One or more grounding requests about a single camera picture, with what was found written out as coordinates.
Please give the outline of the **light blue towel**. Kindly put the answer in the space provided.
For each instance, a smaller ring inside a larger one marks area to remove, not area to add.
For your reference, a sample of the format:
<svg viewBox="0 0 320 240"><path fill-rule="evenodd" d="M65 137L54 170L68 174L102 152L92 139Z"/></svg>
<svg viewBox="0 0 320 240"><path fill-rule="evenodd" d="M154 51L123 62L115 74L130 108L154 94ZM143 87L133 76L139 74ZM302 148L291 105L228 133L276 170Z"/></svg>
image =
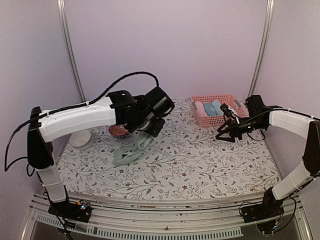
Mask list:
<svg viewBox="0 0 320 240"><path fill-rule="evenodd" d="M222 116L224 114L224 112L221 110L222 104L219 100L215 99L211 104L217 116Z"/></svg>

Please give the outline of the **green panda towel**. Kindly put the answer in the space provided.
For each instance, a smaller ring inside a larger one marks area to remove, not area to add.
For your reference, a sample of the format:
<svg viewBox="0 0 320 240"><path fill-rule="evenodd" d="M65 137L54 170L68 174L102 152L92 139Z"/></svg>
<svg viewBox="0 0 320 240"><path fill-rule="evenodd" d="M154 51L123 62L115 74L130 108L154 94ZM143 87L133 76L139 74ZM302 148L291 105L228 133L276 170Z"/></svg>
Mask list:
<svg viewBox="0 0 320 240"><path fill-rule="evenodd" d="M113 152L112 164L115 167L128 165L138 159L146 147L154 140L154 137L141 131L135 138L132 146L121 146Z"/></svg>

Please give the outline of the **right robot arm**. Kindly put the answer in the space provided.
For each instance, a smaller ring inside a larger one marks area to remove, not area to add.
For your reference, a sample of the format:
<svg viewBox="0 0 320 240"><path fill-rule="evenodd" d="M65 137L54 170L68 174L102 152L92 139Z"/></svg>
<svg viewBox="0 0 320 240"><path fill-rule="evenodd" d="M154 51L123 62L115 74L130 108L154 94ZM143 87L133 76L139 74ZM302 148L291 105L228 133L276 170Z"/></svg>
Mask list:
<svg viewBox="0 0 320 240"><path fill-rule="evenodd" d="M277 162L284 160L280 167L285 177L263 195L258 213L269 218L284 199L319 177L320 120L291 109L265 105L260 95L247 98L245 106L247 117L236 115L227 104L220 106L224 122L215 138L234 143L254 130L272 129L267 144Z"/></svg>

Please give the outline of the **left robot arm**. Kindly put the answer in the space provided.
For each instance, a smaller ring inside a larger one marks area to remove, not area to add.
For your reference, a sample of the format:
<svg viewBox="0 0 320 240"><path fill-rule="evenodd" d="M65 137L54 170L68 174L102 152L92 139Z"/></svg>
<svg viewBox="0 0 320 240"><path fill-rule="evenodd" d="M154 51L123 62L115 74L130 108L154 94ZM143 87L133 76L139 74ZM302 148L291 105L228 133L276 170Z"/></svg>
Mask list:
<svg viewBox="0 0 320 240"><path fill-rule="evenodd" d="M164 118L174 107L170 97L157 86L138 96L126 90L106 93L97 101L63 110L33 108L27 132L27 160L35 168L55 209L63 217L70 217L75 211L53 159L53 140L91 128L117 125L130 133L142 131L157 137L165 124Z"/></svg>

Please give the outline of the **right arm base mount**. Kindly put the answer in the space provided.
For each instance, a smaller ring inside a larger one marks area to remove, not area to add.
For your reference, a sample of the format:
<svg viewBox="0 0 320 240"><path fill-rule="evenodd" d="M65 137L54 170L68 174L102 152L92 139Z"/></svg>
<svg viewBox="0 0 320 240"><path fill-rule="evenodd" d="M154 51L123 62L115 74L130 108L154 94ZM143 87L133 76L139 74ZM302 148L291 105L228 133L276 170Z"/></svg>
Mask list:
<svg viewBox="0 0 320 240"><path fill-rule="evenodd" d="M242 205L239 208L239 214L245 223L252 223L273 217L280 217L284 214L284 212L285 211L282 206L266 208L262 203L246 206Z"/></svg>

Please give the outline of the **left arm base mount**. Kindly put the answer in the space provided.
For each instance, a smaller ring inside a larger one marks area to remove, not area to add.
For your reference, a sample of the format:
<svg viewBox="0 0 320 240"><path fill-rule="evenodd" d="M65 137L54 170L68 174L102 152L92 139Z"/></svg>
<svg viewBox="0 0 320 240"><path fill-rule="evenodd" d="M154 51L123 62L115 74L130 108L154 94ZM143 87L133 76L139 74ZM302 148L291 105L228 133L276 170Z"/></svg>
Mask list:
<svg viewBox="0 0 320 240"><path fill-rule="evenodd" d="M83 202L72 203L69 201L50 202L48 213L63 218L64 220L74 220L77 222L88 223L91 217L92 208Z"/></svg>

